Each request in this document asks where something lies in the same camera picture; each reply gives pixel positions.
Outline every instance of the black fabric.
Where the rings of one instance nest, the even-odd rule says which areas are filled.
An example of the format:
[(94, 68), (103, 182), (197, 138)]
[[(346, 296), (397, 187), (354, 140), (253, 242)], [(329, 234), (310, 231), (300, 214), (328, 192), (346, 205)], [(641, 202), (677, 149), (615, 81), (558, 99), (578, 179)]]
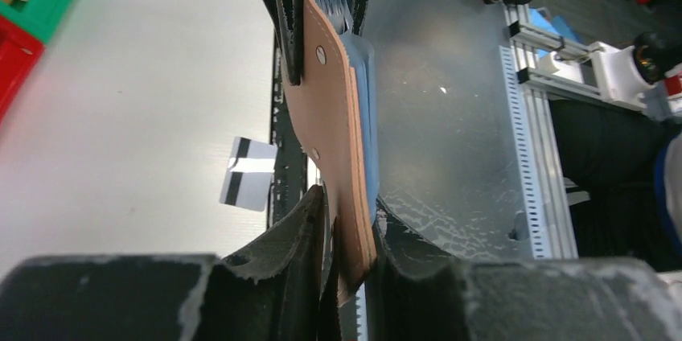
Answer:
[(656, 211), (653, 163), (678, 125), (577, 101), (550, 103), (564, 176), (590, 193), (571, 207), (581, 257), (630, 256), (682, 269)]
[(479, 302), (463, 292), (466, 262), (412, 230), (380, 198), (377, 207), (387, 215), (385, 231), (378, 219), (373, 227), (377, 260), (365, 282), (368, 339), (475, 339), (467, 329), (465, 305), (467, 299), (472, 306)]
[(0, 339), (186, 338), (192, 325), (183, 320), (199, 321), (194, 308), (216, 261), (185, 255), (24, 261), (0, 285)]

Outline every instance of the scratched metal surface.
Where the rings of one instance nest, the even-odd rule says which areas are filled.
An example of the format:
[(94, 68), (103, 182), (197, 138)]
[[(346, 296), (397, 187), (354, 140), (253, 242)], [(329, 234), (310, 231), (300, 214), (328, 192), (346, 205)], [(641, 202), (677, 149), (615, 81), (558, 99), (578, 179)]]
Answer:
[(499, 45), (501, 6), (480, 0), (370, 0), (381, 194), (456, 256), (530, 257), (509, 239), (524, 210)]

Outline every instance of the metal table surface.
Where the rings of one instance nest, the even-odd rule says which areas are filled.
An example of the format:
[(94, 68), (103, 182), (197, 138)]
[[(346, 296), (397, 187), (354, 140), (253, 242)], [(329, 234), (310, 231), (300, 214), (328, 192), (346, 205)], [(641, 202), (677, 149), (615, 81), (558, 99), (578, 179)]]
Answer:
[(531, 257), (509, 237), (524, 211), (500, 61), (502, 5), (370, 0), (381, 194), (410, 226), (467, 259)]
[(261, 0), (75, 0), (0, 126), (0, 277), (260, 235), (220, 191), (235, 136), (269, 139), (272, 38)]

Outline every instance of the white table surface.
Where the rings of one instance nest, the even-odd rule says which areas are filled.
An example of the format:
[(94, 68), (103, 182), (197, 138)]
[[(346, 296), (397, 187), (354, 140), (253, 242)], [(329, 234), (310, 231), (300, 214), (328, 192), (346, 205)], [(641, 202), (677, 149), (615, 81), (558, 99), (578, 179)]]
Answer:
[(269, 140), (261, 0), (75, 0), (0, 125), (0, 275), (49, 253), (227, 255), (232, 140)]

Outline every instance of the metal rivet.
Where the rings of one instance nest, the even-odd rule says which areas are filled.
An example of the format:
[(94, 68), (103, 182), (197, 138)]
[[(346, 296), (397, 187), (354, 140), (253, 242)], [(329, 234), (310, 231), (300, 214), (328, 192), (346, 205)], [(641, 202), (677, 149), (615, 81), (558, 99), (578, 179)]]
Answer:
[(318, 55), (318, 61), (320, 61), (322, 65), (327, 63), (327, 55), (324, 53), (324, 49), (321, 46), (318, 46), (315, 49), (315, 54)]

